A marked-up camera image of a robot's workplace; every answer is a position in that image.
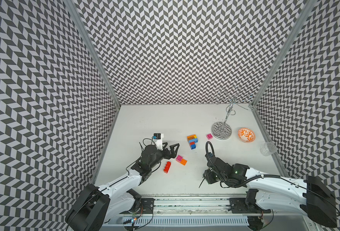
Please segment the red stacked lego brick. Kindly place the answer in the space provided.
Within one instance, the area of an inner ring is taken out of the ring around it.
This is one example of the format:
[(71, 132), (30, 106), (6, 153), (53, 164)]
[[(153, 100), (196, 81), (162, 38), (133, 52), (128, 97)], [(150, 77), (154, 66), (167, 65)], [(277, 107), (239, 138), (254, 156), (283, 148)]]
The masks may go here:
[(170, 170), (170, 167), (171, 167), (171, 162), (170, 161), (168, 161), (167, 163), (166, 163), (166, 165), (165, 165), (165, 167), (164, 167), (164, 173), (168, 173), (169, 172), (169, 170)]

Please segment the silver metal jewelry stand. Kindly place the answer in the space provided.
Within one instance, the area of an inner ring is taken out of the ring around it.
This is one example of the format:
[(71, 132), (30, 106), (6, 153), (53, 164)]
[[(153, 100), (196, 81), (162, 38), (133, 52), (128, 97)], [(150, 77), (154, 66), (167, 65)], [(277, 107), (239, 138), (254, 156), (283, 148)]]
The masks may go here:
[(226, 115), (223, 121), (215, 122), (211, 126), (211, 135), (218, 140), (227, 140), (232, 135), (232, 128), (227, 124), (227, 120), (230, 116), (235, 116), (236, 111), (234, 106), (238, 106), (247, 111), (252, 111), (252, 105), (249, 104), (248, 107), (241, 106), (242, 103), (246, 102), (246, 99), (239, 99), (242, 90), (241, 87), (233, 86), (229, 91), (226, 91), (224, 87), (220, 87), (215, 96), (212, 99), (214, 105), (219, 105), (222, 102), (227, 102), (227, 107), (225, 109)]

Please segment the clear glass cup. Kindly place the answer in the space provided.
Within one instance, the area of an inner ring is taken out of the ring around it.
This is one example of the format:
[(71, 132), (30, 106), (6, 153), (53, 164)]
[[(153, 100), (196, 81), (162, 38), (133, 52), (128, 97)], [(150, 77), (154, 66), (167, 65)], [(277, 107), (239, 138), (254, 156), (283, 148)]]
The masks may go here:
[(271, 156), (277, 151), (277, 146), (272, 142), (266, 142), (260, 147), (260, 153), (265, 157)]

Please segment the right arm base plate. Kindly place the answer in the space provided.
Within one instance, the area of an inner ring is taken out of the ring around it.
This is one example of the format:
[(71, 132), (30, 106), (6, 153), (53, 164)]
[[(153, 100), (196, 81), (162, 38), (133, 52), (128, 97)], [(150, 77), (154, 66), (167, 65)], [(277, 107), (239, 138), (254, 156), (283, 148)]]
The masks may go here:
[(256, 202), (249, 202), (246, 198), (229, 198), (230, 208), (234, 214), (270, 214), (270, 209), (260, 208)]

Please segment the orange long lego brick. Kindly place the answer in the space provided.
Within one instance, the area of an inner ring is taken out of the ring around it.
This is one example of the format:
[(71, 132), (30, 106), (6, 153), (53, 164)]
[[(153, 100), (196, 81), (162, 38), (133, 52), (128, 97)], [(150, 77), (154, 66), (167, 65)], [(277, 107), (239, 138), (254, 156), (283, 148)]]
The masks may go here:
[(187, 163), (187, 160), (185, 160), (185, 159), (182, 159), (182, 160), (181, 160), (181, 164), (182, 164), (182, 165), (184, 165), (184, 166), (185, 166), (185, 165), (186, 165), (186, 163)]

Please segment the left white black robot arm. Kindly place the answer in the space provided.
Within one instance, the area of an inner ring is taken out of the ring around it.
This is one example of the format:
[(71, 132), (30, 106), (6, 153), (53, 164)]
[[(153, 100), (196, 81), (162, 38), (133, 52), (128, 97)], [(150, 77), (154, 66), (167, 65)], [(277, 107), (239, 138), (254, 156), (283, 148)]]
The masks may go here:
[(134, 189), (152, 175), (153, 168), (163, 159), (176, 158), (179, 146), (178, 143), (170, 146), (165, 143), (158, 149), (148, 145), (120, 178), (101, 186), (85, 186), (65, 216), (68, 227), (74, 231), (98, 231), (120, 213), (136, 210), (141, 195)]

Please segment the aluminium front rail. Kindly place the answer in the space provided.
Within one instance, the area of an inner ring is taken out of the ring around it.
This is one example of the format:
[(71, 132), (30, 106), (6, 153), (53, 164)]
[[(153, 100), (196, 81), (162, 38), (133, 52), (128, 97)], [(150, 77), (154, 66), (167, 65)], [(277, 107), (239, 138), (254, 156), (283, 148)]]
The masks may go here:
[[(120, 197), (118, 211), (120, 213), (129, 211), (132, 208), (135, 199), (142, 198), (136, 197), (134, 199), (129, 199)], [(232, 213), (231, 211), (228, 211), (230, 208), (229, 198), (246, 197), (241, 195), (154, 197), (155, 203), (153, 210), (159, 213)], [(272, 213), (281, 212), (303, 216), (307, 215), (304, 211), (305, 207), (302, 204), (291, 199), (286, 200), (283, 196), (263, 194), (262, 198), (255, 198), (254, 202), (262, 209), (270, 209)]]

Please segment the orange patterned small plate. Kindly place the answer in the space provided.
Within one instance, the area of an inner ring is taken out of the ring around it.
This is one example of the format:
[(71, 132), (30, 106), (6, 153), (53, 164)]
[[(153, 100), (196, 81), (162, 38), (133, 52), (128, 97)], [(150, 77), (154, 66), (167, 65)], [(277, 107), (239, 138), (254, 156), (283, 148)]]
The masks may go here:
[(251, 142), (255, 141), (256, 135), (252, 130), (250, 130), (248, 128), (240, 128), (238, 130), (238, 138), (242, 142), (251, 143)]

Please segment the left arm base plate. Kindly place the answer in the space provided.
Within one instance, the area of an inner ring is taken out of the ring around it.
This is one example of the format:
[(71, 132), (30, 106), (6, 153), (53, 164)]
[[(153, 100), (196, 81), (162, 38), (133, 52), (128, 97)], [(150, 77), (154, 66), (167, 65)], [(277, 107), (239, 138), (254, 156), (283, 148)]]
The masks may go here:
[(123, 214), (151, 214), (154, 207), (154, 198), (135, 199), (132, 208), (129, 211), (124, 211)]

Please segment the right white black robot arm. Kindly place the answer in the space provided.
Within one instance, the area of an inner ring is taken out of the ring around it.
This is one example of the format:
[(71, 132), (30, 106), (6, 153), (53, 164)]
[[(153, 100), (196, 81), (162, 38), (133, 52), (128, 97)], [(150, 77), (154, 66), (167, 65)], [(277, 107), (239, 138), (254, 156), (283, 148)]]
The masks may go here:
[(230, 165), (215, 156), (213, 145), (206, 142), (208, 169), (203, 178), (222, 188), (248, 188), (238, 212), (263, 213), (266, 210), (302, 214), (327, 228), (337, 227), (340, 215), (334, 193), (319, 177), (287, 178), (265, 173), (243, 164)]

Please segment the pink lego brick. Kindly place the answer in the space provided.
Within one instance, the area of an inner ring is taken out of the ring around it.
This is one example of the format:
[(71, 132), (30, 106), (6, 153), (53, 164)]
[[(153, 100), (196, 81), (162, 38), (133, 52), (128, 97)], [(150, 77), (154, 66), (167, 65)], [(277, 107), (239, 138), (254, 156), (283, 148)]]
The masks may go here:
[(176, 161), (181, 162), (182, 160), (183, 160), (183, 157), (178, 155), (177, 158), (176, 158)]

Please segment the light blue lego plate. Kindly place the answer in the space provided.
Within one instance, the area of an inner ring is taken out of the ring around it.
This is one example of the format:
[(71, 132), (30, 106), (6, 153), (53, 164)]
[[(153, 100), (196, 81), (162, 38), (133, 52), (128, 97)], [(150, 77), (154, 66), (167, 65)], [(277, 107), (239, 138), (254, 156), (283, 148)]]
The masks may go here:
[(198, 142), (198, 138), (194, 138), (194, 139), (191, 139), (191, 140), (189, 140), (189, 143), (197, 143)]

